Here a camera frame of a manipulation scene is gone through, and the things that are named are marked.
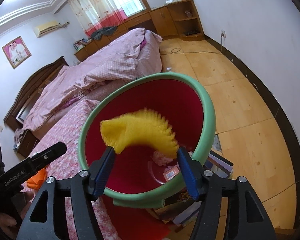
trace barcode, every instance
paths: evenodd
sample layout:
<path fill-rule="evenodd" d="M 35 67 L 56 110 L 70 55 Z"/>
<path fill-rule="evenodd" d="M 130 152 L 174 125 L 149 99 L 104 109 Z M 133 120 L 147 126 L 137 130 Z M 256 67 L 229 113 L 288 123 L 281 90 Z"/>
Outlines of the barcode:
<path fill-rule="evenodd" d="M 174 171 L 170 171 L 169 173 L 167 173 L 167 178 L 169 179 L 170 177 L 172 177 L 174 175 Z"/>

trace orange plastic bag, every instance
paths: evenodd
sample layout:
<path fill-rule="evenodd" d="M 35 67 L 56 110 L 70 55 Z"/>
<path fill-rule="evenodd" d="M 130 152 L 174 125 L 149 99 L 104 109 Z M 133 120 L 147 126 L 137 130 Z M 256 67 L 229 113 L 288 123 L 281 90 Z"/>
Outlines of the orange plastic bag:
<path fill-rule="evenodd" d="M 38 171 L 38 173 L 27 180 L 27 186 L 35 190 L 39 190 L 44 181 L 47 179 L 47 171 L 45 168 Z"/>

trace silver bolt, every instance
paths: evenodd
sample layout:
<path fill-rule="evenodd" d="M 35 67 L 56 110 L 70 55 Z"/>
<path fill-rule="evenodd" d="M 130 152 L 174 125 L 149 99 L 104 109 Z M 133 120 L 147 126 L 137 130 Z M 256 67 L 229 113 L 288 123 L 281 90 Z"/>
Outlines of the silver bolt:
<path fill-rule="evenodd" d="M 204 174 L 205 176 L 207 176 L 207 177 L 211 177 L 212 174 L 213 174 L 213 172 L 212 172 L 212 171 L 209 171 L 209 170 L 205 170 L 205 171 L 203 172 L 203 174 Z"/>
<path fill-rule="evenodd" d="M 54 181 L 54 177 L 49 177 L 46 180 L 47 183 L 52 183 L 53 181 Z"/>
<path fill-rule="evenodd" d="M 240 176 L 240 177 L 238 178 L 238 180 L 239 180 L 240 182 L 242 182 L 242 183 L 247 182 L 247 178 L 244 177 L 244 176 Z"/>
<path fill-rule="evenodd" d="M 88 171 L 80 171 L 80 173 L 79 173 L 80 177 L 85 177 L 85 176 L 87 176 L 88 174 L 89 174 Z"/>

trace green rim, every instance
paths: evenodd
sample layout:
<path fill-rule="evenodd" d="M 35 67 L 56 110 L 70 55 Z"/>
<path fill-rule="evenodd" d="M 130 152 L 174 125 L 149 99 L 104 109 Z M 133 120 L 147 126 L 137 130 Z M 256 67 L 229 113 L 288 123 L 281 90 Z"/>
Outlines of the green rim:
<path fill-rule="evenodd" d="M 201 136 L 198 145 L 194 150 L 192 158 L 194 160 L 199 161 L 201 164 L 204 164 L 211 150 L 213 139 L 215 136 L 215 130 L 216 130 L 216 116 L 215 116 L 213 103 L 207 91 L 197 80 L 194 80 L 193 78 L 183 74 L 169 72 L 169 73 L 157 73 L 150 76 L 146 76 L 121 87 L 117 91 L 110 94 L 107 98 L 105 98 L 92 111 L 92 113 L 89 115 L 88 119 L 86 120 L 82 128 L 80 138 L 79 138 L 79 143 L 78 143 L 78 159 L 82 169 L 88 169 L 88 163 L 85 157 L 85 150 L 84 150 L 85 140 L 90 125 L 92 124 L 97 114 L 111 100 L 113 100 L 115 97 L 122 94 L 123 92 L 129 90 L 130 88 L 133 88 L 135 86 L 141 85 L 146 82 L 159 80 L 159 79 L 173 79 L 173 80 L 181 81 L 189 85 L 198 94 L 203 106 L 204 121 L 203 121 Z M 117 203 L 120 203 L 120 201 L 122 201 L 124 206 L 144 207 L 147 206 L 147 203 L 149 202 L 161 201 L 162 199 L 168 198 L 173 194 L 182 190 L 184 187 L 185 187 L 185 183 L 183 181 L 182 175 L 179 173 L 172 180 L 148 192 L 138 193 L 138 194 L 124 194 L 124 193 L 116 192 L 106 187 L 104 194 L 117 200 Z"/>

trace nightstand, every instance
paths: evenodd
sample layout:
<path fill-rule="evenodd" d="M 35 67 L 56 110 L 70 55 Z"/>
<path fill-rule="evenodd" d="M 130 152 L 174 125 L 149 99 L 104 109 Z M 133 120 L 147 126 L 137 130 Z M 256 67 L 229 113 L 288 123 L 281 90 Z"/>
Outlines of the nightstand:
<path fill-rule="evenodd" d="M 40 140 L 35 137 L 30 130 L 26 130 L 22 136 L 17 153 L 27 158 L 39 141 Z"/>

